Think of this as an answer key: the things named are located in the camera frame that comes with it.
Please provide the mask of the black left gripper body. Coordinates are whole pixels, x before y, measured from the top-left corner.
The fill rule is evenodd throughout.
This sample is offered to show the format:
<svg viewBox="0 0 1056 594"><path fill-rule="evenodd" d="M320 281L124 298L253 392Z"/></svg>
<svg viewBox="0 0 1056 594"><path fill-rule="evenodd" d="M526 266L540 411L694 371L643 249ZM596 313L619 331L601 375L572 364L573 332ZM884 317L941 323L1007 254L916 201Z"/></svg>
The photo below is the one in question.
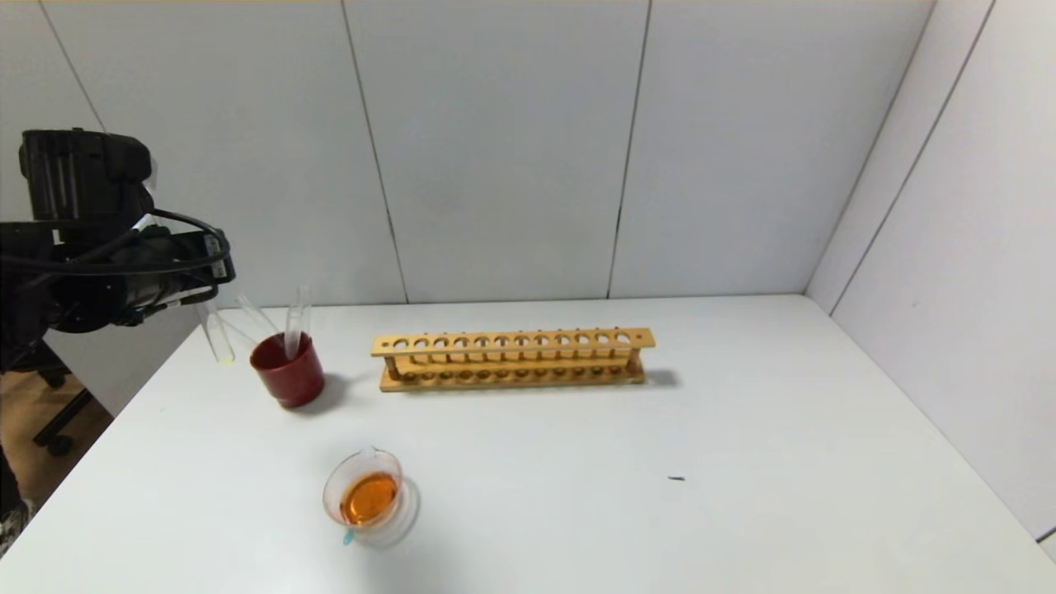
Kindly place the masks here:
<svg viewBox="0 0 1056 594"><path fill-rule="evenodd" d="M120 318L148 318L164 309L214 299L219 287L235 279L230 255L219 258L221 241L212 233L146 229L114 253L118 266L176 266L166 273L108 276L106 289L120 294Z"/></svg>

